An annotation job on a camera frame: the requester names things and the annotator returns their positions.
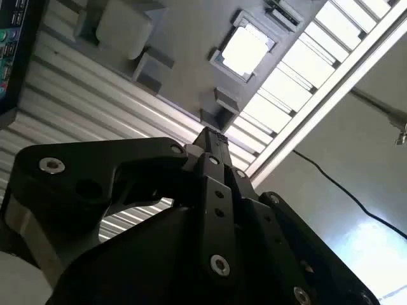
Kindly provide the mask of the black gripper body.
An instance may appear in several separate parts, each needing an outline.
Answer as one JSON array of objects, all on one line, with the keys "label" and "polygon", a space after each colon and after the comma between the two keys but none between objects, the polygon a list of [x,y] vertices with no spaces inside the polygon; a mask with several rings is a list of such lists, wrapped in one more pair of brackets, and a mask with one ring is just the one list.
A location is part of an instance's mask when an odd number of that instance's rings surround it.
[{"label": "black gripper body", "polygon": [[283,304],[230,208],[170,208],[77,258],[50,304]]}]

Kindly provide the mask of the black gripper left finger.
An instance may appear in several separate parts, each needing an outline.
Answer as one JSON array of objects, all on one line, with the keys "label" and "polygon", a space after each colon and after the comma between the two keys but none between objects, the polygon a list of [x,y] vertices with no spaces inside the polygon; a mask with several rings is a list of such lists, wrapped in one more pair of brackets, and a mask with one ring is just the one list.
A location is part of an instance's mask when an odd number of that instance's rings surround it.
[{"label": "black gripper left finger", "polygon": [[3,200],[3,251],[61,277],[81,255],[170,208],[230,208],[219,156],[167,137],[29,146]]}]

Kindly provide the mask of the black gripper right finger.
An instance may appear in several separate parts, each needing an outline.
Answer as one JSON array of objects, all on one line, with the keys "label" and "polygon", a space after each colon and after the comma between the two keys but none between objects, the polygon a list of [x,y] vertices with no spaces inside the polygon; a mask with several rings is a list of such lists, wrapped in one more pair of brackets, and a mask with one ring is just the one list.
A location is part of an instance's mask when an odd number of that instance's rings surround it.
[{"label": "black gripper right finger", "polygon": [[257,195],[218,136],[233,195],[242,279],[223,304],[378,304],[372,291],[276,193]]}]

